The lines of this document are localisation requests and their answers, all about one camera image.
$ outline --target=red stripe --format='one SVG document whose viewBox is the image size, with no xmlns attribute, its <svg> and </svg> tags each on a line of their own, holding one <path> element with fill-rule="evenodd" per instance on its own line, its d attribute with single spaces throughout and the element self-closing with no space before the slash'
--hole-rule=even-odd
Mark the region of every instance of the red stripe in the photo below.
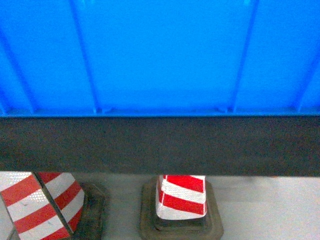
<svg viewBox="0 0 320 240">
<path fill-rule="evenodd" d="M 1 195 L 7 207 L 28 197 L 40 189 L 40 184 L 33 175 L 26 177 L 15 185 L 3 190 Z"/>
<path fill-rule="evenodd" d="M 58 196 L 54 201 L 60 210 L 64 209 L 80 192 L 81 186 L 77 181 L 74 181 L 71 186 L 65 190 L 60 196 Z"/>
<path fill-rule="evenodd" d="M 41 240 L 57 240 L 57 239 L 64 239 L 68 237 L 70 237 L 70 234 L 63 227 L 63 228 L 60 228 L 58 231 L 55 231 L 54 233 L 50 234 L 49 236 L 42 238 Z"/>
<path fill-rule="evenodd" d="M 39 172 L 39 176 L 45 184 L 49 183 L 60 175 L 60 172 Z"/>
<path fill-rule="evenodd" d="M 180 210 L 184 212 L 194 213 L 194 214 L 204 214 L 204 205 L 201 203 L 184 200 L 175 196 L 165 194 L 163 205 L 175 210 Z"/>
<path fill-rule="evenodd" d="M 185 189 L 200 193 L 205 192 L 204 181 L 190 175 L 169 175 L 166 180 Z"/>
<path fill-rule="evenodd" d="M 73 216 L 73 218 L 71 218 L 71 220 L 68 222 L 70 228 L 72 229 L 73 232 L 76 231 L 77 229 L 77 225 L 80 221 L 81 218 L 81 214 L 82 214 L 82 207 L 80 208 L 80 210 Z"/>
<path fill-rule="evenodd" d="M 51 204 L 48 204 L 30 215 L 15 221 L 14 225 L 17 232 L 21 234 L 53 218 L 55 215 L 57 215 L 57 213 L 54 208 Z"/>
</svg>

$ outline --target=black bar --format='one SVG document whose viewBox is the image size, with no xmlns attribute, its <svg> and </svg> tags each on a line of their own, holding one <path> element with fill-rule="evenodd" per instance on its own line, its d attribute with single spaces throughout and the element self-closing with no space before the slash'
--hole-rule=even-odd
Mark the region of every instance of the black bar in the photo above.
<svg viewBox="0 0 320 240">
<path fill-rule="evenodd" d="M 1 118 L 0 170 L 320 176 L 320 117 Z"/>
</svg>

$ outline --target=blue plastic crate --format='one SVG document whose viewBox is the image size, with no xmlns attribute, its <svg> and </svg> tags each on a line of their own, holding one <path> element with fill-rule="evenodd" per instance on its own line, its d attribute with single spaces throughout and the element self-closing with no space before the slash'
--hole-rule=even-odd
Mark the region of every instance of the blue plastic crate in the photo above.
<svg viewBox="0 0 320 240">
<path fill-rule="evenodd" d="M 0 0 L 0 116 L 319 115 L 319 13 L 319 0 Z"/>
</svg>

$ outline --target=traffic cone base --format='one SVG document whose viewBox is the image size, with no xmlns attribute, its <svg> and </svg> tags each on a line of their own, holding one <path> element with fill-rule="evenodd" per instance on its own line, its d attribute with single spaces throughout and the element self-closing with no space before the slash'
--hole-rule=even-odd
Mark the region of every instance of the traffic cone base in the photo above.
<svg viewBox="0 0 320 240">
<path fill-rule="evenodd" d="M 163 220 L 156 213 L 156 186 L 154 177 L 142 188 L 140 235 L 144 240 L 220 240 L 223 226 L 213 188 L 206 181 L 207 214 L 189 220 Z"/>
</svg>

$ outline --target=traffic cone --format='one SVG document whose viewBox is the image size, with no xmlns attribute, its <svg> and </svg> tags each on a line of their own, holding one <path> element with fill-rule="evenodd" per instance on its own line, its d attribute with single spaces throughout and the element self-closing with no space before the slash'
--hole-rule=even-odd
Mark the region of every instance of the traffic cone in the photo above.
<svg viewBox="0 0 320 240">
<path fill-rule="evenodd" d="M 160 175 L 142 188 L 144 240 L 219 240 L 223 227 L 205 176 Z"/>
<path fill-rule="evenodd" d="M 70 173 L 3 171 L 0 194 L 21 240 L 101 238 L 104 196 Z"/>
</svg>

